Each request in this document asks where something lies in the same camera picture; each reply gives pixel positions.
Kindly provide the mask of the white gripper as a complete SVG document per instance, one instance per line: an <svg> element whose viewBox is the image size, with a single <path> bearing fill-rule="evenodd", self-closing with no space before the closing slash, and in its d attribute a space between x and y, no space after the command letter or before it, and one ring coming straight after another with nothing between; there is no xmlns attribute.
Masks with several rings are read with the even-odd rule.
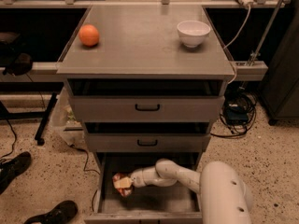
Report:
<svg viewBox="0 0 299 224"><path fill-rule="evenodd" d="M136 188L143 188L146 186L143 177L143 170L137 169L130 173L130 177L125 176L113 182L115 189L128 189L132 186Z"/></svg>

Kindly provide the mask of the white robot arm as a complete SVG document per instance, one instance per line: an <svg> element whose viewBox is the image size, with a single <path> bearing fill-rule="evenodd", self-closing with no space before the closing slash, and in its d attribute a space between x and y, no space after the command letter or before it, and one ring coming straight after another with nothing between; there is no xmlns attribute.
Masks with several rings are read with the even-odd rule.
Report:
<svg viewBox="0 0 299 224"><path fill-rule="evenodd" d="M116 173L112 181L122 197L130 195L133 188L170 187L179 182L200 196L204 224L252 224L252 192L222 161L210 162L198 173L169 159L159 159L153 166L136 169L129 175Z"/></svg>

